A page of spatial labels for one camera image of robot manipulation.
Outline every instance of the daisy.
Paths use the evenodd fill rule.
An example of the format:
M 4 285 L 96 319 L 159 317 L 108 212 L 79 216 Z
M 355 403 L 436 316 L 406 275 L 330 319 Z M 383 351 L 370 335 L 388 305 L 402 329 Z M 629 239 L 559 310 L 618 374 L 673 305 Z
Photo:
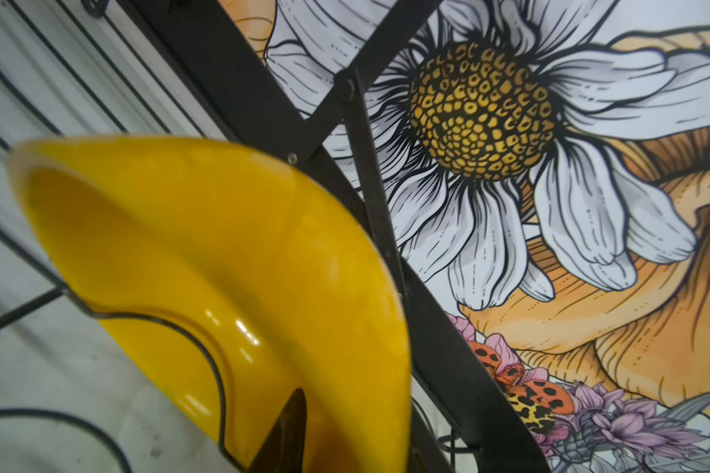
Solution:
M 386 4 L 277 1 L 265 59 L 303 116 Z M 424 281 L 449 267 L 462 305 L 497 306 L 516 287 L 551 300 L 526 251 L 539 233 L 571 274 L 606 291 L 636 281 L 628 250 L 657 263 L 693 252 L 696 237 L 667 194 L 591 135 L 649 139 L 710 125 L 710 54 L 591 44 L 614 5 L 445 0 L 365 94 L 401 252 Z M 357 188 L 344 127 L 324 146 Z M 521 223 L 526 179 L 538 225 Z

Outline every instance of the yellow plastic object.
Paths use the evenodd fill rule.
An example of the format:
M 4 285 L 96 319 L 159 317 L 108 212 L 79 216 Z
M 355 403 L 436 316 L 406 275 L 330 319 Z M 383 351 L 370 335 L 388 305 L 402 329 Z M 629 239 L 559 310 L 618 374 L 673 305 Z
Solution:
M 189 138 L 29 142 L 9 175 L 70 287 L 100 313 L 185 328 L 226 390 L 226 449 L 249 465 L 293 390 L 308 404 L 304 471 L 404 471 L 407 327 L 355 219 L 303 173 L 239 145 Z M 105 329 L 218 439 L 215 379 L 177 332 Z

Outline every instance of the black pointed object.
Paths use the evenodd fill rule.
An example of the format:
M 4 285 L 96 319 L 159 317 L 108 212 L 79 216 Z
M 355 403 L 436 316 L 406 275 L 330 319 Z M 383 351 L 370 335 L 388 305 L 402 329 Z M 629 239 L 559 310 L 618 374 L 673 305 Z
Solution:
M 297 389 L 278 415 L 247 473 L 300 473 L 303 469 L 306 422 L 305 393 Z

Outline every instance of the printed flower artwork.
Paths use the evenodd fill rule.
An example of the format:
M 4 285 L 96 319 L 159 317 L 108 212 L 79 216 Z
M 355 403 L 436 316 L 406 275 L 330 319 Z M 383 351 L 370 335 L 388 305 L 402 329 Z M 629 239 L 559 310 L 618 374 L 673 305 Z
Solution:
M 308 117 L 393 3 L 227 5 Z M 366 108 L 400 252 L 553 470 L 710 471 L 710 22 L 627 4 L 445 0 Z

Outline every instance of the flower center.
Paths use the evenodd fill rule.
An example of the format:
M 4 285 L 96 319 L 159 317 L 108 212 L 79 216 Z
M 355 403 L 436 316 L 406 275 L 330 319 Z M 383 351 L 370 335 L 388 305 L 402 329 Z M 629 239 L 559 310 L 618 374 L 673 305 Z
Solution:
M 496 48 L 454 43 L 420 68 L 410 125 L 439 164 L 499 181 L 537 164 L 553 137 L 549 92 Z

